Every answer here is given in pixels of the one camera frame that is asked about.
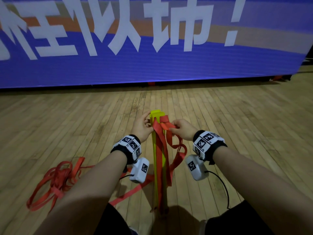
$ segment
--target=wristband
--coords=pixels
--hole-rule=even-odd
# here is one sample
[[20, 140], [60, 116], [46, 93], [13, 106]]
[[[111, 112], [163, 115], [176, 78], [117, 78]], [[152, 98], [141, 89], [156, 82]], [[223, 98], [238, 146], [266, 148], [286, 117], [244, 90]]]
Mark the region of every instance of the wristband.
[[213, 153], [220, 146], [226, 146], [225, 140], [219, 135], [199, 130], [194, 135], [193, 151], [203, 161], [209, 161], [210, 165], [214, 165]]
[[133, 164], [142, 153], [140, 140], [137, 136], [130, 134], [123, 137], [113, 145], [111, 152], [119, 150], [127, 157], [127, 165]]

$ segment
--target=person's left hand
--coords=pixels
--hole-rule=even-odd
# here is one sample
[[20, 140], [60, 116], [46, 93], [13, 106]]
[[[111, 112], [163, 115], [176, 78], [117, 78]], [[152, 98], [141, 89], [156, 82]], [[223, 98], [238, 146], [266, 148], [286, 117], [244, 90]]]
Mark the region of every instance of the person's left hand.
[[150, 114], [150, 111], [143, 113], [142, 116], [135, 119], [131, 134], [136, 135], [140, 143], [147, 140], [148, 136], [153, 132], [153, 128], [150, 125], [150, 119], [146, 119]]

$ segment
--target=red webbing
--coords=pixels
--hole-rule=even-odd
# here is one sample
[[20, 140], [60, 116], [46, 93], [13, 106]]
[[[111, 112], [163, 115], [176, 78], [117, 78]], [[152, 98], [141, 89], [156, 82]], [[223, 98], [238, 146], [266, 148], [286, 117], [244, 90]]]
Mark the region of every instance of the red webbing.
[[[187, 153], [187, 148], [184, 144], [182, 144], [182, 138], [179, 139], [179, 144], [173, 145], [172, 144], [172, 132], [169, 130], [169, 128], [175, 128], [174, 125], [172, 125], [169, 120], [168, 116], [162, 116], [160, 117], [160, 123], [158, 123], [156, 120], [154, 120], [153, 123], [153, 129], [156, 132], [156, 166], [157, 166], [157, 176], [158, 176], [158, 197], [159, 197], [159, 205], [161, 205], [162, 201], [162, 150], [164, 151], [165, 159], [166, 159], [166, 181], [167, 186], [171, 186], [172, 178], [173, 178], [173, 170], [183, 161], [184, 157]], [[166, 130], [166, 138], [163, 133], [163, 130]], [[173, 163], [169, 165], [168, 160], [168, 151], [167, 151], [167, 143], [174, 149], [178, 149], [176, 156], [173, 160]], [[84, 162], [85, 158], [80, 157], [76, 163], [76, 165], [73, 168], [73, 165], [69, 161], [63, 161], [60, 162], [56, 167], [51, 168], [43, 177], [43, 179], [38, 183], [36, 186], [33, 194], [31, 197], [27, 200], [26, 206], [30, 211], [36, 211], [40, 209], [42, 206], [47, 204], [50, 200], [52, 201], [51, 209], [53, 209], [56, 201], [58, 198], [62, 198], [64, 196], [64, 192], [68, 191], [76, 182], [76, 176], [78, 178], [81, 174], [81, 169], [83, 168], [92, 168], [93, 166], [85, 166], [82, 167], [82, 163]], [[68, 164], [67, 168], [61, 169], [62, 166]], [[47, 182], [50, 181], [50, 188], [49, 190], [40, 197], [37, 201], [33, 202], [36, 194], [40, 190], [40, 188], [45, 185]], [[134, 189], [130, 190], [129, 192], [125, 193], [124, 195], [116, 198], [115, 200], [111, 201], [110, 204], [116, 205], [117, 203], [123, 201], [124, 199], [130, 197], [134, 193], [141, 190], [143, 187], [148, 185], [150, 182], [154, 181], [154, 175], [147, 174], [146, 181], [144, 183], [139, 184]]]

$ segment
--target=shoe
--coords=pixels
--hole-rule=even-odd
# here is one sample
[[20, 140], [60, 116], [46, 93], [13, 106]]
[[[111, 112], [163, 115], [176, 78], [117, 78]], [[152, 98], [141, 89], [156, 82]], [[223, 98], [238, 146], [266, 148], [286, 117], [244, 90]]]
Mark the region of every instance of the shoe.
[[131, 235], [139, 235], [139, 233], [132, 227], [129, 227], [129, 230], [131, 231]]
[[205, 232], [205, 226], [207, 225], [207, 220], [200, 221], [199, 225], [199, 235], [204, 235]]

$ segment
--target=black pants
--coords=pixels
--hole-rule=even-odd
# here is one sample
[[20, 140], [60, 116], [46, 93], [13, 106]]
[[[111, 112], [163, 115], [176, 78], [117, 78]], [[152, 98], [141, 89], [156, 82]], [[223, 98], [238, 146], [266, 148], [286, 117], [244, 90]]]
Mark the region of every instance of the black pants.
[[[123, 217], [108, 204], [94, 234], [108, 234], [110, 231], [114, 234], [131, 235]], [[229, 209], [221, 216], [210, 218], [205, 227], [205, 234], [210, 235], [234, 232], [240, 235], [274, 234], [247, 201]]]

